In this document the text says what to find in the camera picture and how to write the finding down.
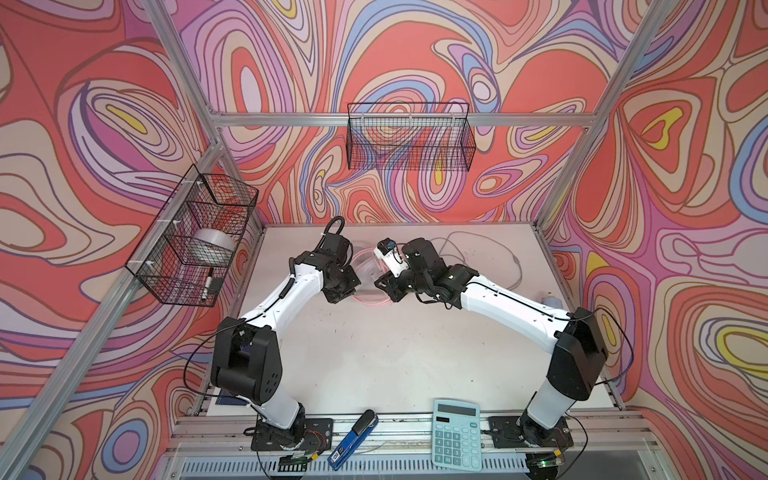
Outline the pink cat-ear headphones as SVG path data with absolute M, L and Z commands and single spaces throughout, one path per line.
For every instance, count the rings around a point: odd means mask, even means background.
M 361 282 L 355 289 L 353 299 L 371 307 L 384 306 L 391 302 L 388 295 L 375 286 L 375 281 L 385 273 L 386 265 L 376 257 L 374 250 L 374 247 L 364 248 L 357 252 L 351 261 L 351 266 Z

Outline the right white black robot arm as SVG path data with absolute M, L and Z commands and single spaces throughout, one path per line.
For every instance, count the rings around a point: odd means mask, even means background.
M 485 316 L 550 355 L 546 379 L 524 410 L 522 424 L 552 430 L 573 405 L 589 399 L 607 361 L 593 312 L 547 306 L 501 287 L 467 265 L 449 266 L 425 238 L 402 246 L 386 238 L 374 254 L 386 265 L 375 286 L 391 301 L 413 294 L 424 304 Z

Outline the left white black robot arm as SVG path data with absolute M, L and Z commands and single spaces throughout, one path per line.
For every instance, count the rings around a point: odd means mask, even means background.
M 325 233 L 315 249 L 288 260 L 287 277 L 256 308 L 224 319 L 217 329 L 210 383 L 245 399 L 278 429 L 299 427 L 303 405 L 280 386 L 280 339 L 301 310 L 318 295 L 330 304 L 350 297 L 360 285 L 351 266 L 351 243 Z

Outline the grey tape roll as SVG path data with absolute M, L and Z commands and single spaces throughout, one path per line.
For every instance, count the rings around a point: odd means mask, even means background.
M 201 228 L 189 245 L 189 256 L 195 265 L 227 267 L 234 254 L 234 238 L 217 229 Z

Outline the black marker in basket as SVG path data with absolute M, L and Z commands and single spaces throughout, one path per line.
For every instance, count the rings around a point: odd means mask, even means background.
M 207 301 L 209 297 L 209 290 L 213 281 L 213 273 L 214 273 L 214 267 L 209 267 L 207 271 L 207 275 L 201 290 L 201 301 L 205 302 Z

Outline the teal calculator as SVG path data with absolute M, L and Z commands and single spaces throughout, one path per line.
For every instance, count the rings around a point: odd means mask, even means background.
M 431 427 L 431 460 L 436 467 L 463 472 L 481 471 L 478 405 L 459 400 L 436 399 Z

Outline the blue black stapler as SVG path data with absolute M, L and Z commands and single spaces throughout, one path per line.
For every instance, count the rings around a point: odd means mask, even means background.
M 350 431 L 341 440 L 328 458 L 328 464 L 333 471 L 339 471 L 349 457 L 367 439 L 378 425 L 378 415 L 367 409 L 355 422 Z

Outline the dark blue booklet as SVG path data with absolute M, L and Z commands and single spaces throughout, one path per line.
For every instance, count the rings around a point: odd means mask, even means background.
M 235 394 L 221 390 L 217 395 L 216 404 L 224 406 L 247 406 L 248 401 L 243 400 Z

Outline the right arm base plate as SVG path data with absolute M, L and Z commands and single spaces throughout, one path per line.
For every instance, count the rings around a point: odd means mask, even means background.
M 491 416 L 487 433 L 495 448 L 559 449 L 565 451 L 574 445 L 566 418 L 560 417 L 551 429 L 541 427 L 527 414 L 522 416 Z

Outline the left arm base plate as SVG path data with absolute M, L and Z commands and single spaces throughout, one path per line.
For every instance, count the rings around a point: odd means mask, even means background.
M 246 429 L 252 451 L 323 452 L 332 446 L 334 421 L 330 417 L 299 420 L 289 429 L 279 429 L 261 419 Z

